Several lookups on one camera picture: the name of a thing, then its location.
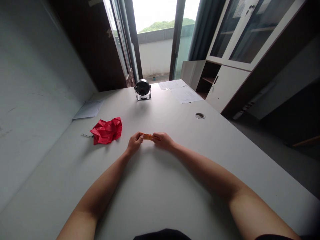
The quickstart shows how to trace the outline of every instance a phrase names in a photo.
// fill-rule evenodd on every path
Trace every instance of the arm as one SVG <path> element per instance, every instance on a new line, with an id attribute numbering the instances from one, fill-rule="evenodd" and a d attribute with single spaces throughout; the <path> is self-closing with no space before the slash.
<path id="1" fill-rule="evenodd" d="M 244 239 L 276 234 L 292 239 L 300 237 L 246 184 L 212 160 L 175 143 L 166 133 L 154 133 L 152 141 L 176 155 L 229 206 Z"/>
<path id="2" fill-rule="evenodd" d="M 94 239 L 99 217 L 109 203 L 120 177 L 143 142 L 143 135 L 133 135 L 126 151 L 91 185 L 62 228 L 57 240 Z"/>

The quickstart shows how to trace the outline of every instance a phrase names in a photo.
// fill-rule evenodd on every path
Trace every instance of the balcony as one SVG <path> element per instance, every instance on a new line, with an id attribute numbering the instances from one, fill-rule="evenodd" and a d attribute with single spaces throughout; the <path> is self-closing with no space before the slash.
<path id="1" fill-rule="evenodd" d="M 180 78 L 182 62 L 189 54 L 194 24 L 182 26 L 176 78 Z M 138 33 L 143 78 L 150 84 L 169 80 L 173 28 Z"/>

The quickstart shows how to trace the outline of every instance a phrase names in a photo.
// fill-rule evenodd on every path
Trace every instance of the white cabinet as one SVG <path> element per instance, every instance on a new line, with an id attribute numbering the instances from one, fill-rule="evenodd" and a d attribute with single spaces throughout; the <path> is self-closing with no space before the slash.
<path id="1" fill-rule="evenodd" d="M 207 61 L 184 62 L 181 78 L 221 113 L 304 2 L 226 0 Z"/>
<path id="2" fill-rule="evenodd" d="M 305 0 L 226 0 L 207 60 L 252 71 Z"/>
<path id="3" fill-rule="evenodd" d="M 232 97 L 249 76 L 250 72 L 221 66 L 206 101 L 219 113 L 227 106 Z"/>

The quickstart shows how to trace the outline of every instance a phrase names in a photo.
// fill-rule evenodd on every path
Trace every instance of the dark clothing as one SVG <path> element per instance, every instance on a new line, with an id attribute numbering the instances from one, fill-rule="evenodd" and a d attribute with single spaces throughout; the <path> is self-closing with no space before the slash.
<path id="1" fill-rule="evenodd" d="M 137 236 L 133 240 L 164 240 L 164 239 L 191 240 L 182 232 L 178 230 L 172 230 L 172 229 L 163 229 L 159 232 L 147 233 L 141 236 Z M 257 237 L 256 240 L 292 240 L 292 239 L 283 237 L 283 236 L 278 236 L 278 235 L 266 234 L 266 235 Z"/>

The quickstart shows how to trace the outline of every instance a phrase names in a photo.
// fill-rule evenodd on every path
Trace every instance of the shelf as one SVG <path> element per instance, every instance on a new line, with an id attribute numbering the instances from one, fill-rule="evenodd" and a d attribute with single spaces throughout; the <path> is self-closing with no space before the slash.
<path id="1" fill-rule="evenodd" d="M 213 84 L 214 78 L 208 78 L 208 77 L 203 77 L 203 80 L 206 80 L 207 82 Z"/>
<path id="2" fill-rule="evenodd" d="M 196 93 L 198 93 L 200 97 L 206 100 L 208 93 L 202 93 L 202 92 L 196 92 Z"/>
<path id="3" fill-rule="evenodd" d="M 223 33 L 220 33 L 220 35 L 225 35 L 225 34 L 232 34 L 234 31 L 229 31 L 229 32 L 223 32 Z"/>
<path id="4" fill-rule="evenodd" d="M 273 31 L 275 28 L 276 27 L 256 28 L 256 29 L 252 29 L 250 32 Z"/>

